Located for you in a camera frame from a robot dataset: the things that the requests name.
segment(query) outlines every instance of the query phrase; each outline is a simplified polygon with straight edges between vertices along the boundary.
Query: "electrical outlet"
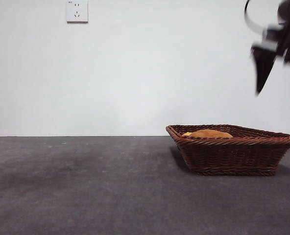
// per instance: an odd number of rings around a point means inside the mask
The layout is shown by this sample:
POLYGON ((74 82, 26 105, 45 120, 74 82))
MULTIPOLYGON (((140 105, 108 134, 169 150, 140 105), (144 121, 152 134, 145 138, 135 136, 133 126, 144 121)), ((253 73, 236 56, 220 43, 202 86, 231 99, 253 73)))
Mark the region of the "electrical outlet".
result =
POLYGON ((88 22, 88 1, 67 1, 67 22, 88 22))

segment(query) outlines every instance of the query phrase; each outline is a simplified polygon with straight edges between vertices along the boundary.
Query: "gray concrete floor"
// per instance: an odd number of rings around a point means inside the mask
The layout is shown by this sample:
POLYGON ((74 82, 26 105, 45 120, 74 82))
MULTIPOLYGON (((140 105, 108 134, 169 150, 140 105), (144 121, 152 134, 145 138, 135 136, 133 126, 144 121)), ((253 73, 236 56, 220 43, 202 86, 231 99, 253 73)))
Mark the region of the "gray concrete floor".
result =
POLYGON ((271 177, 197 176, 170 137, 0 138, 0 235, 290 235, 271 177))

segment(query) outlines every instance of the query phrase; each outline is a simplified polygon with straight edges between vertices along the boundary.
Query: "basket rim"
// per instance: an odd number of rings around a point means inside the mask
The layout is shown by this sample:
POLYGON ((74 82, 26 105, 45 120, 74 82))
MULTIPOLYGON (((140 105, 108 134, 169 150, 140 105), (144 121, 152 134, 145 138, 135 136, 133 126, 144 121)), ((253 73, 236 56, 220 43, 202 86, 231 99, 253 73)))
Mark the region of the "basket rim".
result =
POLYGON ((264 131, 258 130, 253 128, 247 128, 237 125, 230 125, 230 124, 207 124, 207 126, 218 126, 218 127, 234 127, 234 128, 242 128, 248 131, 260 131, 264 132, 269 135, 285 135, 285 137, 232 137, 232 138, 201 138, 201 137, 183 137, 180 135, 174 127, 201 127, 205 125, 169 125, 166 127, 166 130, 171 135, 171 137, 175 141, 180 142, 190 142, 192 144, 199 143, 199 144, 290 144, 290 134, 285 134, 281 132, 271 132, 271 131, 264 131))

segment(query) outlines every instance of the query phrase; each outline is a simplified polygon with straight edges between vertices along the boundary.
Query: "cable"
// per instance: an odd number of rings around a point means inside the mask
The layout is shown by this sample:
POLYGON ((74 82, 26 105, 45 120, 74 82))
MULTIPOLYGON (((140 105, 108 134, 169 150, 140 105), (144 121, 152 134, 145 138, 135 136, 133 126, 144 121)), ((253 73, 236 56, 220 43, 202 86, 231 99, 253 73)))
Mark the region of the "cable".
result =
POLYGON ((254 31, 255 33, 258 33, 260 35, 262 35, 263 31, 264 31, 264 27, 261 27, 260 25, 254 23, 249 17, 248 17, 248 14, 247 14, 247 6, 248 6, 248 3, 249 3, 250 0, 247 0, 246 1, 246 4, 245 4, 245 8, 244 8, 244 18, 245 18, 245 22, 247 24, 247 26, 252 30, 254 31))

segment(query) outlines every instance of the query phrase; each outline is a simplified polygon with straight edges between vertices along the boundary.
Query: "woven basket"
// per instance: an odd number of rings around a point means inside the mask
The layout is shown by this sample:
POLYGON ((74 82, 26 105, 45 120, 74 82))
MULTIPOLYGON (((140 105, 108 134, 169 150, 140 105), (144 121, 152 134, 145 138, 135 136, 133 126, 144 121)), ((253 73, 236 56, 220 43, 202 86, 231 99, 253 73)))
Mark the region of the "woven basket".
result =
POLYGON ((233 125, 171 125, 166 130, 176 142, 188 168, 198 175, 274 175, 290 148, 290 135, 233 125), (233 138, 183 137, 186 132, 211 129, 233 138))

